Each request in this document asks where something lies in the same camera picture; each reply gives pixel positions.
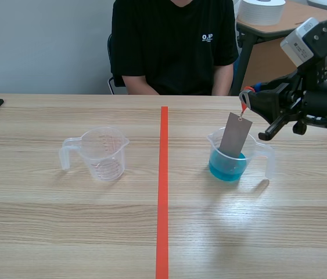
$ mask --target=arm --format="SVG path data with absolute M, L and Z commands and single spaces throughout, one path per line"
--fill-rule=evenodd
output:
M 233 1 L 224 0 L 222 4 L 224 18 L 214 55 L 215 72 L 212 90 L 214 96 L 229 95 L 233 81 L 233 63 L 238 58 Z
M 128 77 L 122 76 L 129 95 L 159 95 L 145 79 L 145 76 Z
M 233 64 L 215 66 L 212 96 L 228 96 L 233 81 Z
M 111 62 L 131 95 L 158 95 L 145 79 L 136 1 L 116 0 L 113 6 Z

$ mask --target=person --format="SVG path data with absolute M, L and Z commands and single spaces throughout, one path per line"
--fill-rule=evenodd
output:
M 229 94 L 238 58 L 232 0 L 116 0 L 112 73 L 129 94 Z

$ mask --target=table leg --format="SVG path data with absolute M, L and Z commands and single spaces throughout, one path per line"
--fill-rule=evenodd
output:
M 231 89 L 232 96 L 238 96 L 242 87 L 243 79 L 245 78 L 247 66 L 249 64 L 252 48 L 257 41 L 257 36 L 251 33 L 246 33 L 244 36 L 242 52 L 240 53 L 237 73 Z

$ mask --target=empty measuring cup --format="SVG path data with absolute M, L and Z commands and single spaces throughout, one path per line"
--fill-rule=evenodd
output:
M 224 181 L 235 181 L 240 179 L 248 164 L 255 157 L 264 156 L 268 158 L 266 178 L 271 178 L 274 172 L 274 150 L 260 142 L 257 142 L 250 134 L 242 148 L 238 158 L 229 157 L 219 151 L 219 146 L 225 128 L 221 128 L 207 136 L 211 143 L 209 168 L 214 176 Z
M 111 181 L 123 174 L 124 148 L 130 141 L 114 128 L 102 127 L 88 131 L 80 138 L 68 138 L 59 151 L 63 170 L 70 168 L 69 151 L 76 150 L 98 180 Z

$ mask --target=white logo text on t-shirt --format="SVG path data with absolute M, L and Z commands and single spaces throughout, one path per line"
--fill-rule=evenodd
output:
M 202 42 L 211 42 L 213 40 L 214 34 L 208 34 L 202 36 Z

